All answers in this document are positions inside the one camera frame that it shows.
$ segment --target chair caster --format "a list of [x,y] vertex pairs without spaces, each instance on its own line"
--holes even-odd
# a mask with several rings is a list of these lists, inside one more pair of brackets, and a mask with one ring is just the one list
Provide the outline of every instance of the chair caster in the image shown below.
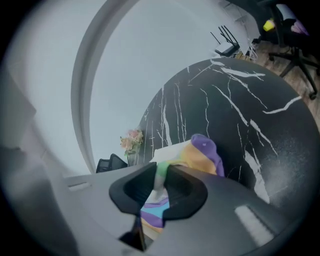
[[309,94],[309,97],[310,97],[310,100],[313,101],[313,100],[315,100],[315,99],[317,98],[317,94],[314,93],[314,92],[313,92],[313,93],[310,93],[310,94]]

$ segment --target marble tabletop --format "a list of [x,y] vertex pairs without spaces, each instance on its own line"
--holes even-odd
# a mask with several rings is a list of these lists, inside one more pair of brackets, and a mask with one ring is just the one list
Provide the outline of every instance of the marble tabletop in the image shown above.
[[218,58],[186,67],[154,96],[139,128],[144,141],[131,165],[202,134],[216,143],[227,178],[289,219],[303,214],[319,192],[316,123],[289,84],[257,64]]

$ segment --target black chair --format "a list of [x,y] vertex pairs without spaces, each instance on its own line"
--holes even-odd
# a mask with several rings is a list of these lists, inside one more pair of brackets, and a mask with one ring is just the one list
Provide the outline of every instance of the black chair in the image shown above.
[[269,8],[273,17],[273,21],[276,27],[277,42],[280,47],[289,46],[292,48],[291,53],[279,53],[279,52],[270,52],[269,59],[274,61],[274,57],[280,57],[286,60],[290,60],[289,65],[282,71],[280,77],[284,77],[290,70],[295,66],[300,67],[302,72],[305,74],[306,78],[310,82],[313,92],[309,94],[311,100],[314,100],[317,97],[317,87],[314,80],[312,79],[306,65],[316,68],[316,73],[320,75],[320,65],[310,61],[309,59],[301,56],[301,51],[303,55],[306,53],[312,53],[312,51],[318,50],[318,46],[315,45],[315,40],[310,35],[300,34],[291,31],[291,26],[295,23],[295,19],[286,19],[283,20],[281,12],[276,7],[276,4],[286,3],[283,0],[263,0],[258,2],[259,6],[264,6]]
[[110,159],[100,159],[96,167],[96,173],[104,173],[128,167],[116,154],[111,154]]

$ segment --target table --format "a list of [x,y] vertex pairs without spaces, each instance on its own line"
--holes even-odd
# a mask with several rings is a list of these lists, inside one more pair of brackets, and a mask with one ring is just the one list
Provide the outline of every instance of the table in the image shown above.
[[319,192],[320,135],[301,97],[279,76],[244,60],[204,60],[174,75],[140,121],[131,164],[202,134],[217,145],[225,176],[293,220]]

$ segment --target colorful cloth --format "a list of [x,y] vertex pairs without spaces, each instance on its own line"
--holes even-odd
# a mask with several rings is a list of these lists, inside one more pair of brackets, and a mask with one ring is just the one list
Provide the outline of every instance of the colorful cloth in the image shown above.
[[181,165],[209,174],[225,176],[216,144],[211,139],[195,134],[189,143],[184,142],[184,145],[180,151],[176,152],[176,157],[157,164],[153,191],[140,211],[142,222],[148,223],[151,228],[155,227],[157,231],[163,228],[162,215],[170,207],[168,193],[164,188],[169,165]]

